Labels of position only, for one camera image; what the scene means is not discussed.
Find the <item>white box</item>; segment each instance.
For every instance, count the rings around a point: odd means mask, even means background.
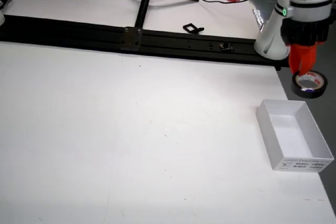
[[[305,102],[263,100],[256,115],[274,170],[320,172],[333,161]]]

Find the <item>gray floor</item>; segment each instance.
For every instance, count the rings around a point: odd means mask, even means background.
[[[268,20],[276,0],[252,0],[252,8],[262,26],[261,20]],[[329,81],[325,94],[314,100],[302,99],[290,90],[292,74],[289,69],[278,72],[282,86],[289,100],[306,101],[333,156],[336,156],[336,23],[330,27],[329,37],[325,44],[319,46],[317,63],[314,70],[322,72]],[[320,173],[330,203],[336,212],[336,161]]]

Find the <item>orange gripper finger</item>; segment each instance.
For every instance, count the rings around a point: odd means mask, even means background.
[[[314,46],[291,45],[289,66],[292,73],[300,71],[299,75],[301,76],[313,68],[316,61],[316,47],[317,44]]]

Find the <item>black electrical tape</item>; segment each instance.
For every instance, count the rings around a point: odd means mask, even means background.
[[[301,81],[314,82],[317,87],[304,87],[302,83],[300,83]],[[299,72],[295,73],[292,77],[291,88],[292,91],[299,97],[313,99],[323,95],[327,85],[328,80],[323,74],[310,70],[308,73],[302,76],[299,76]]]

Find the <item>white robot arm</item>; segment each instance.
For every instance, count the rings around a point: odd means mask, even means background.
[[[290,53],[292,72],[308,72],[315,62],[317,44],[327,39],[332,2],[278,0],[270,20],[257,37],[256,51],[273,60],[285,59]]]

